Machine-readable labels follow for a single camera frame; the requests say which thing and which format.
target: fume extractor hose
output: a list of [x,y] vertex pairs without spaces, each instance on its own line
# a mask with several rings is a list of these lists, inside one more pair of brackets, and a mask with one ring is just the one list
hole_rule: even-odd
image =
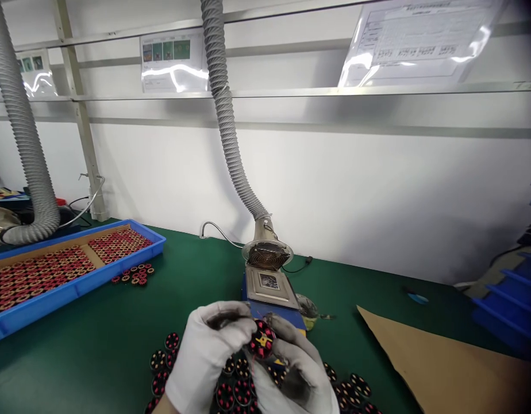
[[57,230],[59,209],[1,1],[0,88],[34,207],[32,224],[6,229],[1,233],[1,239],[7,244],[15,245],[35,243],[48,238]]
[[233,100],[227,76],[227,59],[225,56],[224,7],[222,0],[201,0],[202,21],[204,27],[204,43],[206,60],[210,77],[210,88],[218,123],[220,125],[221,144],[224,148],[225,161],[229,169],[231,181],[238,196],[254,216],[254,220],[270,214],[252,191],[244,173],[241,154],[238,150],[237,132]]

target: green workbench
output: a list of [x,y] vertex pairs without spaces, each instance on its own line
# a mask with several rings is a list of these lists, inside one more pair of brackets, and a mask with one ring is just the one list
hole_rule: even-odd
[[[200,305],[238,300],[244,261],[218,239],[152,228],[167,238],[148,286],[108,283],[0,341],[0,414],[142,413],[151,399],[149,359],[171,331],[183,335]],[[304,258],[287,267],[297,269]],[[358,373],[383,412],[421,412],[403,379],[357,312],[356,305],[426,331],[495,351],[511,351],[475,325],[472,305],[447,285],[345,264],[313,260],[289,274],[297,293],[321,313],[309,339],[339,379]],[[419,305],[402,291],[427,297]]]

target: white glove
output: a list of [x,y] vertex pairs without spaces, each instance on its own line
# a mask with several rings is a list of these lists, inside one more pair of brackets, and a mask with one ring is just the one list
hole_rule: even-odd
[[231,354],[256,332],[244,302],[216,302],[191,312],[166,396],[180,414],[207,414],[216,382]]
[[[254,359],[252,378],[262,413],[339,414],[336,396],[317,349],[280,316],[270,313],[264,319],[275,331],[273,353],[287,365],[287,375],[280,390]],[[247,353],[247,359],[251,361],[252,355]]]

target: brown cardboard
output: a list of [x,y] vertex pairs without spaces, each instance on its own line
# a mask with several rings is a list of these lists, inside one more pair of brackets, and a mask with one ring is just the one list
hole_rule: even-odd
[[523,412],[530,363],[357,309],[426,414]]

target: laminated document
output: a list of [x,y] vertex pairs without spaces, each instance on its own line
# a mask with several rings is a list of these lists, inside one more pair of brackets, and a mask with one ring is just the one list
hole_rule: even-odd
[[339,87],[462,82],[507,0],[389,0],[361,9]]
[[208,91],[202,28],[140,37],[144,93]]

